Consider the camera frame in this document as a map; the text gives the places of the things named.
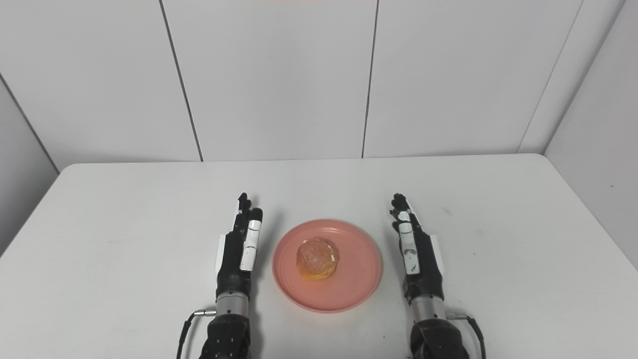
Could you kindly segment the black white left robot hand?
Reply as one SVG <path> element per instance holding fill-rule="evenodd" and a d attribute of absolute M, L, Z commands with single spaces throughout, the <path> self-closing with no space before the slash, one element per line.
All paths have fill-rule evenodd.
<path fill-rule="evenodd" d="M 241 193 L 232 229 L 222 241 L 215 292 L 217 298 L 222 295 L 242 295 L 251 299 L 252 272 L 257 261 L 263 219 L 264 212 L 252 205 L 247 193 Z"/>

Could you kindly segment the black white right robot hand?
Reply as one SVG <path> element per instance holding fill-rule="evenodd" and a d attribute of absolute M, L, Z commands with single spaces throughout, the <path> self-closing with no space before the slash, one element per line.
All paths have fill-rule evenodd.
<path fill-rule="evenodd" d="M 432 236 L 424 231 L 405 195 L 395 193 L 390 204 L 405 270 L 402 289 L 406 302 L 411 305 L 419 297 L 444 300 L 444 276 Z"/>

